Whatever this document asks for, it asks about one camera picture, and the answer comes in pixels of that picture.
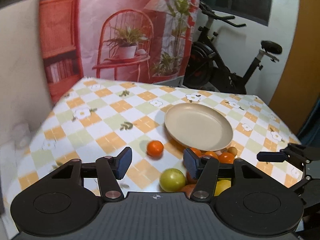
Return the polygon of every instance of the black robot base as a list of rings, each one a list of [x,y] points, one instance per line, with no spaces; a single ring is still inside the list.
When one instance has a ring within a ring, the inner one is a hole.
[[[318,155],[317,148],[294,144],[258,154],[260,161],[286,160],[304,172],[286,188],[243,159],[221,164],[187,148],[184,164],[198,179],[190,199],[182,192],[129,192],[125,198],[116,180],[131,164],[129,147],[95,163],[73,159],[15,197],[11,215],[20,233],[14,239],[309,240],[311,234],[295,229],[320,209]],[[98,178],[101,197],[83,187],[83,178]],[[214,197],[218,178],[232,178],[232,187]]]

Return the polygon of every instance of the wooden door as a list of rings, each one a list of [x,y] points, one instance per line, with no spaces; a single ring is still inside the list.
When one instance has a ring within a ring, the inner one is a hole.
[[[320,94],[320,0],[300,0],[291,51],[270,108],[297,133]]]

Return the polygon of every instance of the printed backdrop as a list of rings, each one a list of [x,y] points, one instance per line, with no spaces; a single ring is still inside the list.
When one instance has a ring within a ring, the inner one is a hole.
[[[183,76],[199,0],[40,0],[52,101],[83,76],[156,83]]]

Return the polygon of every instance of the wooden cabinet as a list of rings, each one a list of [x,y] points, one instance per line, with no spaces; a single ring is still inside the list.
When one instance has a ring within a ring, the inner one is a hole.
[[[40,43],[52,101],[83,77],[79,42],[79,0],[42,0]]]

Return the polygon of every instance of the metal screw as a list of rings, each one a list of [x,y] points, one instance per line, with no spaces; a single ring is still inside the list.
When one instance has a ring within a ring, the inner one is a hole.
[[[121,196],[121,193],[119,191],[116,191],[116,190],[110,190],[107,193],[105,193],[105,196],[107,198],[115,199],[115,198],[119,198]]]
[[[207,198],[207,197],[209,197],[209,193],[204,191],[204,190],[198,190],[195,193],[193,193],[193,195],[196,198]]]

